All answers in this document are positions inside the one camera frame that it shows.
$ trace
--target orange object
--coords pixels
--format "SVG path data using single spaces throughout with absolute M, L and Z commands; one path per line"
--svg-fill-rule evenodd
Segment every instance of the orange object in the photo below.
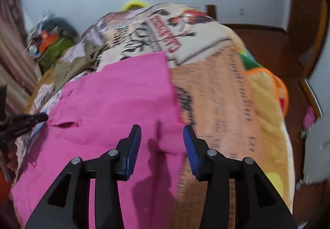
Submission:
M 5 181 L 2 171 L 0 171 L 0 205 L 7 205 L 11 184 L 11 182 Z
M 38 50 L 43 53 L 47 47 L 49 47 L 50 44 L 54 43 L 54 41 L 57 39 L 58 35 L 53 34 L 51 36 L 48 36 L 39 46 Z
M 47 38 L 49 38 L 49 34 L 46 31 L 42 31 L 40 34 L 40 38 L 45 41 Z

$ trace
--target floor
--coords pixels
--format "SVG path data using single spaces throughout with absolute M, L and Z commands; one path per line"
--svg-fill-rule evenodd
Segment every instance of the floor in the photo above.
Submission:
M 280 77 L 288 88 L 290 103 L 285 122 L 292 143 L 298 182 L 302 178 L 304 159 L 304 141 L 299 139 L 299 135 L 303 129 L 303 117 L 309 106 L 299 84 L 303 67 L 299 62 L 298 51 L 281 32 L 248 29 L 235 29 L 235 32 L 242 38 L 255 60 Z M 298 225 L 310 220 L 322 198 L 323 185 L 303 186 L 295 192 L 293 217 Z

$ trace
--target pink fabric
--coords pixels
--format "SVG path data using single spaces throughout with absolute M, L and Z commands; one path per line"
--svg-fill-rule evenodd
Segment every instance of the pink fabric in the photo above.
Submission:
M 303 120 L 304 130 L 309 129 L 316 122 L 315 113 L 312 106 L 309 106 Z
M 125 228 L 168 228 L 185 148 L 180 107 L 162 52 L 132 57 L 66 84 L 12 189 L 23 222 L 73 157 L 99 157 L 127 137 L 133 124 L 142 129 L 138 159 L 131 179 L 118 182 Z M 90 198 L 90 228 L 95 228 L 93 194 Z

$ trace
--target green fabric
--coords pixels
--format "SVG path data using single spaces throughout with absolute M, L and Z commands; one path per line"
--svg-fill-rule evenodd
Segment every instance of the green fabric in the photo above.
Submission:
M 59 36 L 54 43 L 50 44 L 38 60 L 41 73 L 44 74 L 52 68 L 57 60 L 68 48 L 75 45 L 75 42 L 68 37 Z
M 87 69 L 95 69 L 96 58 L 107 49 L 107 45 L 95 46 L 85 44 L 85 52 L 87 53 L 85 56 L 77 57 L 71 63 L 57 64 L 54 72 L 55 93 L 72 78 L 81 74 L 83 71 Z
M 253 68 L 258 68 L 258 67 L 262 68 L 262 66 L 259 63 L 251 60 L 249 57 L 247 57 L 243 54 L 240 54 L 240 53 L 238 53 L 238 54 L 239 54 L 240 59 L 242 60 L 242 62 L 244 64 L 245 71 L 251 70 Z

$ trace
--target curtain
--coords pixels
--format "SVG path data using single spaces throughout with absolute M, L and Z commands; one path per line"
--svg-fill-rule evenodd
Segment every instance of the curtain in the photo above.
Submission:
M 24 111 L 40 78 L 39 66 L 26 51 L 20 0 L 0 0 L 0 85 L 8 85 L 8 113 Z

